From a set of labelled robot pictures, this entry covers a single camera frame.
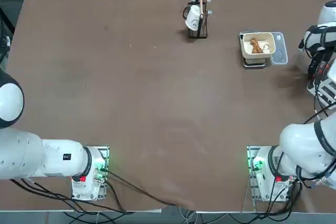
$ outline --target table surface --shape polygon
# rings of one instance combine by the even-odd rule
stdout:
[[[295,61],[328,0],[212,0],[209,37],[192,41],[188,1],[25,0],[8,65],[26,98],[15,126],[109,145],[113,171],[188,209],[253,211],[246,146],[278,144],[286,125],[313,113]],[[244,69],[238,33],[247,30],[281,31],[289,64]],[[68,179],[38,181],[70,195]],[[163,207],[112,182],[126,209]],[[68,209],[8,181],[1,188],[1,210]],[[336,212],[331,195],[304,190],[296,210]],[[111,194],[99,203],[116,208]]]

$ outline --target black cable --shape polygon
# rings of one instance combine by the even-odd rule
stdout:
[[[219,217],[217,217],[216,219],[214,219],[214,220],[211,220],[211,221],[208,221],[208,222],[205,222],[204,224],[209,224],[209,223],[215,223],[215,222],[217,222],[217,221],[219,221],[220,219],[222,219],[224,216],[226,216],[227,214],[223,214],[223,215],[221,215],[221,216],[219,216]]]
[[[84,213],[82,213],[80,216],[78,216],[78,217],[74,217],[74,219],[71,221],[71,222],[69,222],[69,224],[72,224],[72,223],[74,223],[76,220],[79,220],[79,221],[81,221],[80,220],[80,217],[82,217],[82,216],[84,216],[84,215],[86,215],[86,213],[84,212]]]
[[[280,155],[280,157],[279,157],[279,161],[278,161],[278,165],[277,165],[276,173],[279,171],[280,162],[281,162],[281,160],[282,160],[282,157],[284,156],[283,154],[284,154],[284,153],[282,152],[281,155]],[[270,193],[270,200],[269,200],[269,202],[268,202],[268,207],[267,207],[267,210],[266,210],[263,214],[256,213],[257,216],[256,216],[255,218],[253,218],[253,219],[252,219],[251,221],[249,221],[249,222],[240,222],[240,221],[238,221],[237,219],[235,219],[232,215],[229,214],[230,217],[233,218],[236,222],[238,222],[238,223],[240,223],[240,224],[250,224],[250,223],[252,223],[253,221],[255,221],[255,220],[257,220],[257,219],[262,220],[262,219],[265,219],[265,218],[269,218],[269,219],[271,219],[271,220],[273,220],[273,221],[277,221],[277,222],[281,222],[281,221],[284,221],[284,220],[288,219],[289,216],[290,216],[290,214],[291,214],[292,206],[294,205],[294,203],[295,203],[296,201],[292,201],[291,206],[290,206],[289,209],[288,209],[288,204],[289,204],[289,202],[287,202],[286,205],[285,205],[285,208],[284,208],[284,209],[282,209],[282,210],[280,210],[280,211],[278,211],[278,212],[275,212],[275,213],[271,213],[271,212],[270,212],[270,211],[272,210],[272,207],[273,207],[273,205],[274,205],[274,202],[277,200],[277,198],[280,196],[280,194],[286,189],[286,188],[284,188],[282,191],[280,191],[280,193],[278,193],[278,195],[276,196],[276,198],[274,199],[274,201],[273,201],[273,203],[272,203],[272,195],[273,195],[273,192],[274,192],[275,182],[276,182],[276,177],[274,176],[274,181],[273,181],[272,190],[271,190],[271,193]],[[279,216],[279,215],[283,215],[283,214],[285,214],[285,213],[287,213],[287,212],[288,212],[288,215],[287,215],[284,219],[282,219],[282,220],[277,220],[277,219],[273,219],[273,218],[270,217],[270,216]]]
[[[312,115],[311,117],[309,117],[303,124],[306,124],[306,123],[310,122],[317,115],[321,114],[323,111],[327,110],[328,108],[333,107],[334,105],[336,105],[336,102],[330,103],[328,106],[324,107],[323,109],[321,109],[320,111],[318,111],[317,113],[315,113],[314,115]]]
[[[112,192],[113,192],[113,195],[115,197],[115,201],[117,202],[117,205],[119,207],[119,209],[124,213],[124,214],[132,214],[131,213],[128,213],[122,206],[121,206],[121,203],[120,203],[120,200],[118,198],[118,195],[117,195],[117,192],[115,191],[114,187],[112,186],[112,184],[110,182],[108,182],[107,180],[105,181],[105,183],[111,188]]]
[[[119,218],[121,218],[121,217],[123,217],[123,216],[125,215],[125,214],[122,214],[122,215],[120,215],[120,216],[118,216],[118,217],[116,217],[116,218],[111,219],[111,218],[108,217],[107,215],[105,215],[105,214],[103,214],[102,212],[100,212],[99,215],[104,216],[104,217],[107,218],[108,220],[107,220],[107,221],[92,222],[92,221],[85,221],[85,220],[81,220],[81,219],[80,219],[82,216],[87,215],[87,214],[91,214],[91,213],[83,213],[82,215],[77,216],[77,217],[71,216],[70,214],[68,214],[68,213],[66,213],[66,212],[63,212],[63,214],[65,214],[66,216],[68,216],[68,217],[70,217],[71,219],[73,219],[73,221],[70,222],[69,224],[73,223],[73,222],[76,221],[76,220],[78,220],[78,221],[80,221],[80,222],[82,222],[82,223],[87,223],[87,224],[104,224],[104,223],[109,223],[109,222],[111,222],[112,224],[116,224],[116,223],[115,223],[115,220],[117,220],[117,219],[119,219]]]
[[[50,193],[48,193],[47,191],[45,192],[46,193],[46,195],[45,195],[45,194],[38,193],[36,191],[33,191],[33,190],[30,190],[30,189],[26,188],[25,186],[21,185],[19,182],[15,181],[14,179],[10,179],[10,181],[12,181],[14,184],[16,184],[17,186],[19,186],[23,190],[28,191],[29,193],[32,193],[32,194],[35,194],[35,195],[43,196],[43,197],[54,199],[54,200],[61,200],[61,201],[63,201],[63,200],[70,200],[72,202],[74,202],[74,201],[75,202],[80,202],[80,203],[83,203],[83,204],[87,204],[87,205],[91,205],[91,206],[95,206],[95,207],[100,207],[100,208],[104,208],[104,209],[111,210],[111,211],[116,211],[116,212],[119,212],[121,214],[123,213],[123,212],[121,212],[119,210],[116,210],[114,208],[111,208],[111,207],[102,206],[102,205],[95,204],[95,203],[92,203],[92,202],[89,202],[89,201],[85,201],[85,200],[72,199],[72,198],[69,198],[69,197],[64,196],[62,194],[57,194],[57,195],[60,195],[60,196],[64,197],[64,199],[60,199],[59,197],[52,197],[52,196],[48,195]]]
[[[326,65],[327,63],[324,64],[323,66],[323,69],[320,71],[320,68],[321,68],[321,65],[323,63],[323,60],[325,58],[326,54],[323,55],[317,69],[316,69],[316,72],[315,72],[315,79],[313,80],[314,82],[314,86],[315,86],[315,96],[314,96],[314,110],[316,110],[316,107],[315,107],[315,100],[317,100],[319,102],[319,105],[321,108],[323,108],[323,105],[320,101],[320,97],[319,97],[319,88],[320,88],[320,84],[321,84],[321,81],[322,81],[322,77],[324,75],[324,71],[326,69]]]
[[[170,202],[167,202],[167,201],[164,201],[164,200],[161,200],[161,199],[158,199],[156,198],[155,196],[147,193],[145,190],[142,190],[140,189],[139,187],[131,184],[130,182],[126,181],[125,179],[123,179],[122,177],[118,176],[117,174],[107,170],[107,169],[101,169],[102,172],[108,172],[109,174],[111,174],[112,176],[116,177],[117,179],[121,180],[122,182],[126,183],[127,185],[129,185],[130,187],[132,187],[133,189],[135,189],[136,191],[138,191],[139,193],[142,193],[148,197],[150,197],[151,199],[154,199],[156,200],[157,202],[160,202],[162,204],[165,204],[165,205],[168,205],[168,206],[176,206],[176,204],[173,204],[173,203],[170,203]]]
[[[66,199],[69,199],[69,200],[70,200],[70,198],[63,197],[62,194],[55,194],[55,193],[49,191],[48,189],[46,189],[45,187],[43,187],[42,185],[40,185],[40,184],[38,184],[38,183],[35,183],[35,185],[37,185],[37,186],[39,186],[40,188],[42,188],[42,190],[39,189],[39,188],[36,188],[36,187],[34,187],[34,186],[32,186],[32,185],[30,185],[30,184],[27,183],[27,181],[25,181],[24,179],[21,179],[21,181],[22,181],[27,187],[29,187],[29,188],[31,188],[31,189],[33,189],[33,190],[35,190],[35,191],[40,191],[40,192],[42,192],[42,193],[49,193],[49,194],[51,194],[51,195],[53,195],[53,196],[55,196],[55,197],[57,197],[57,198],[59,198],[59,199],[61,199],[60,197],[62,197],[62,198],[63,198],[62,201],[63,201],[65,204],[67,204],[67,205],[68,205],[71,209],[73,209],[74,211],[79,212],[79,210],[77,210],[74,206],[72,206],[71,204],[69,204],[68,202],[66,202]],[[86,212],[86,211],[85,211],[85,210],[84,210],[78,203],[76,203],[75,201],[73,201],[73,203],[75,203],[75,204],[79,207],[79,209],[80,209],[81,211]]]

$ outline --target cable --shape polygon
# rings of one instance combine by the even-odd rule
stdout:
[[[122,206],[121,203],[119,201],[117,192],[115,191],[114,187],[112,186],[112,184],[110,182],[108,182],[107,180],[105,181],[105,183],[111,188],[113,195],[115,197],[115,201],[117,202],[117,205],[119,207],[119,209],[123,212],[123,214],[128,215],[128,214],[132,214],[132,212],[128,213]]]
[[[305,122],[303,124],[306,124],[306,123],[310,122],[317,115],[321,114],[323,111],[327,110],[328,108],[333,107],[334,105],[336,105],[336,102],[330,103],[328,106],[324,107],[323,109],[321,109],[320,111],[318,111],[317,113],[315,113],[314,115],[309,117],[307,120],[305,120]]]
[[[208,221],[208,222],[206,222],[206,223],[204,223],[204,224],[212,224],[212,223],[218,222],[219,220],[221,220],[222,218],[224,218],[224,217],[227,216],[227,215],[228,215],[228,214],[223,214],[223,215],[219,216],[217,219],[214,219],[214,220],[212,220],[212,221]]]
[[[78,216],[78,217],[74,217],[74,219],[71,221],[71,222],[69,222],[69,224],[72,224],[72,223],[74,223],[76,220],[79,220],[79,221],[81,221],[79,218],[80,217],[82,217],[82,216],[84,216],[84,215],[86,215],[86,213],[84,212],[84,213],[82,213],[80,216]]]
[[[160,200],[158,198],[156,198],[155,196],[147,193],[145,190],[142,190],[140,189],[139,187],[131,184],[130,182],[126,181],[125,179],[121,178],[120,176],[118,176],[117,174],[107,170],[107,169],[100,169],[102,172],[108,172],[109,174],[111,174],[112,176],[116,177],[117,179],[123,181],[124,183],[126,183],[127,185],[129,185],[130,187],[132,187],[133,189],[135,189],[136,191],[138,191],[139,193],[142,193],[142,194],[145,194],[146,196],[150,197],[151,199],[154,199],[162,204],[165,204],[165,205],[168,205],[168,206],[176,206],[176,204],[173,204],[173,203],[170,203],[170,202],[167,202],[167,201],[164,201],[164,200]]]
[[[59,198],[60,199],[60,197],[63,197],[63,195],[62,194],[55,194],[55,193],[53,193],[53,192],[51,192],[51,191],[49,191],[48,189],[46,189],[45,187],[43,187],[42,185],[40,185],[40,184],[38,184],[38,183],[34,183],[35,185],[37,185],[37,186],[39,186],[40,188],[42,188],[42,190],[41,189],[38,189],[38,188],[36,188],[36,187],[34,187],[34,186],[32,186],[32,185],[30,185],[29,183],[27,183],[27,181],[25,181],[24,179],[21,179],[21,181],[27,186],[27,187],[29,187],[29,188],[31,188],[31,189],[33,189],[33,190],[35,190],[35,191],[40,191],[40,192],[45,192],[45,193],[49,193],[49,194],[51,194],[51,195],[53,195],[53,196],[55,196],[55,197],[57,197],[57,198]],[[79,212],[79,210],[77,210],[74,206],[72,206],[71,204],[69,204],[68,202],[66,202],[66,200],[64,199],[64,200],[62,200],[65,204],[67,204],[71,209],[73,209],[74,211],[76,211],[76,212]],[[82,210],[83,212],[86,212],[78,203],[76,203],[75,201],[73,201],[73,203],[75,203],[78,207],[79,207],[79,209],[80,210]]]
[[[104,217],[107,218],[108,220],[107,220],[107,221],[99,221],[99,222],[91,222],[91,221],[85,221],[85,220],[81,220],[81,219],[80,219],[82,216],[87,215],[87,214],[91,214],[91,213],[83,213],[83,214],[81,214],[80,216],[77,216],[77,217],[71,216],[70,214],[68,214],[68,213],[66,213],[66,212],[63,212],[63,214],[65,214],[66,216],[68,216],[68,217],[70,217],[71,219],[73,219],[69,224],[75,222],[76,220],[78,220],[78,221],[80,221],[80,222],[82,222],[82,223],[87,223],[87,224],[104,224],[104,223],[109,223],[109,222],[115,224],[115,222],[114,222],[115,220],[117,220],[117,219],[119,219],[119,218],[121,218],[121,217],[123,217],[123,216],[125,215],[125,214],[122,214],[122,215],[120,215],[120,216],[118,216],[118,217],[116,217],[116,218],[111,219],[111,218],[108,217],[107,215],[105,215],[105,214],[103,214],[102,212],[100,212],[99,215],[104,216]]]
[[[184,215],[182,214],[182,212],[181,212],[181,208],[179,208],[179,209],[180,209],[180,214],[181,214],[182,218],[184,219],[183,222],[182,222],[182,224],[184,224],[185,222],[186,222],[187,224],[189,224],[188,221],[189,221],[190,219],[192,219],[194,216],[195,216],[195,221],[193,222],[193,224],[197,223],[198,215],[197,215],[197,212],[196,212],[196,211],[191,211],[192,213],[188,216],[188,213],[189,213],[189,211],[190,211],[190,210],[188,210],[187,213],[186,213],[186,216],[184,216]]]
[[[284,153],[282,152],[281,155],[280,155],[280,157],[279,157],[279,161],[278,161],[278,165],[277,165],[276,173],[278,173],[278,171],[279,171],[280,162],[281,162],[281,160],[282,160],[282,157],[284,156],[283,154],[284,154]],[[285,208],[284,208],[284,209],[282,209],[282,210],[280,210],[280,211],[278,211],[278,212],[276,212],[276,213],[271,213],[271,212],[270,212],[270,211],[272,210],[273,204],[274,204],[274,202],[276,201],[276,199],[277,199],[277,198],[280,196],[280,194],[286,189],[286,188],[284,188],[282,191],[280,191],[280,193],[278,193],[278,195],[276,196],[276,198],[274,199],[274,202],[273,202],[273,204],[272,204],[272,195],[273,195],[273,192],[274,192],[275,183],[276,183],[276,176],[274,176],[274,181],[273,181],[272,190],[271,190],[271,193],[270,193],[270,196],[269,196],[269,202],[268,202],[267,210],[266,210],[263,214],[256,213],[257,216],[256,216],[255,218],[253,218],[253,219],[252,219],[251,221],[249,221],[249,222],[240,222],[240,221],[238,221],[237,219],[235,219],[231,214],[229,214],[230,217],[233,218],[235,221],[237,221],[237,222],[240,223],[240,224],[250,224],[250,223],[252,223],[253,221],[255,221],[255,220],[257,220],[257,219],[260,219],[260,220],[265,219],[265,218],[272,219],[272,218],[270,218],[270,216],[283,215],[283,214],[285,214],[285,213],[287,213],[287,212],[288,212],[288,216],[287,216],[285,219],[289,218],[289,215],[291,214],[291,208],[289,208],[289,209],[287,208],[287,207],[288,207],[288,204],[285,205]]]
[[[319,97],[319,88],[320,88],[321,80],[322,80],[322,77],[323,77],[323,75],[324,75],[324,71],[325,71],[325,69],[326,69],[326,65],[327,65],[327,63],[324,64],[323,69],[320,70],[321,65],[322,65],[322,63],[323,63],[323,60],[324,60],[325,56],[326,56],[326,53],[323,55],[322,59],[320,60],[320,63],[319,63],[319,65],[318,65],[318,67],[316,68],[316,71],[315,71],[315,79],[313,80],[313,82],[314,82],[314,86],[315,86],[315,96],[314,96],[314,110],[315,110],[315,113],[317,112],[317,111],[316,111],[316,107],[315,107],[315,100],[317,100],[317,101],[319,102],[320,107],[323,108],[323,105],[322,105],[322,103],[321,103],[321,101],[320,101],[320,97]]]
[[[92,203],[92,202],[89,202],[89,201],[85,201],[85,200],[72,199],[72,198],[69,198],[69,197],[64,196],[62,194],[56,194],[56,195],[59,195],[59,196],[63,197],[63,199],[61,199],[59,197],[52,197],[52,196],[50,196],[50,194],[54,194],[54,193],[49,193],[48,191],[45,191],[46,194],[38,193],[38,192],[36,192],[34,190],[30,190],[29,188],[26,188],[25,186],[21,185],[19,182],[15,181],[14,179],[10,179],[10,181],[12,181],[14,184],[16,184],[17,186],[19,186],[23,190],[28,191],[29,193],[32,193],[32,194],[35,194],[35,195],[43,196],[43,197],[54,199],[54,200],[61,200],[61,201],[69,200],[69,201],[72,201],[72,202],[80,202],[80,203],[83,203],[83,204],[92,205],[92,206],[95,206],[95,207],[100,207],[100,208],[103,208],[103,209],[107,209],[107,210],[111,210],[111,211],[116,211],[116,212],[119,212],[119,213],[123,214],[123,212],[121,212],[119,210],[116,210],[114,208],[111,208],[111,207],[102,206],[102,205],[95,204],[95,203]]]

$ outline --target white mug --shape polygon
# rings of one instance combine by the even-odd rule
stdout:
[[[187,19],[185,20],[185,24],[190,30],[197,31],[198,22],[200,17],[200,7],[198,5],[192,5],[190,7]]]

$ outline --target white robotic arm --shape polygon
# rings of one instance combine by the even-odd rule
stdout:
[[[0,179],[71,177],[73,198],[105,198],[106,188],[101,185],[107,174],[100,169],[107,168],[108,162],[100,150],[72,140],[42,140],[11,128],[23,108],[22,88],[0,70]]]
[[[313,84],[320,62],[329,62],[335,49],[336,1],[330,1],[323,6],[318,24],[306,31],[299,45],[299,50],[306,50],[312,56],[308,75]],[[330,82],[336,85],[336,63],[331,65],[327,75]],[[327,86],[331,89],[329,80],[327,81]],[[336,99],[331,93],[325,95],[330,96],[326,105],[330,104],[330,100]],[[270,200],[274,180],[276,184],[271,200],[283,190],[277,200],[285,201],[290,182],[294,178],[313,179],[317,184],[336,189],[335,169],[336,113],[315,123],[287,126],[280,135],[279,146],[262,147],[253,161],[260,196],[264,201]]]

